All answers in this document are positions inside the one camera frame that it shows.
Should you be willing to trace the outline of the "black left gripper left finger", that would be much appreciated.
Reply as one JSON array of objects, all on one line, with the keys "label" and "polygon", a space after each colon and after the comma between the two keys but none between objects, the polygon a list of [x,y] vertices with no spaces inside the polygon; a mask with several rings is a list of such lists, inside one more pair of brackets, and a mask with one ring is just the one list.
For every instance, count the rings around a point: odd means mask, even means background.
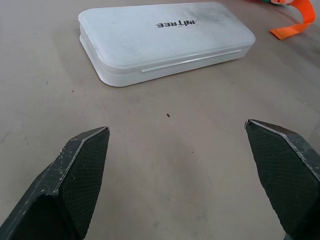
[{"label": "black left gripper left finger", "polygon": [[83,240],[101,190],[110,130],[71,138],[0,227],[2,240]]}]

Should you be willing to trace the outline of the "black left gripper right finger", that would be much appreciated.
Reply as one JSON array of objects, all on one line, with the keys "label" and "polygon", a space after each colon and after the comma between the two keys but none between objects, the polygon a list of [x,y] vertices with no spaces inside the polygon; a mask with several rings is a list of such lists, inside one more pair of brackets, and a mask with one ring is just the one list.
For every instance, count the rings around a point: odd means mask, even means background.
[{"label": "black left gripper right finger", "polygon": [[248,119],[258,177],[286,240],[320,238],[320,155],[298,133]]}]

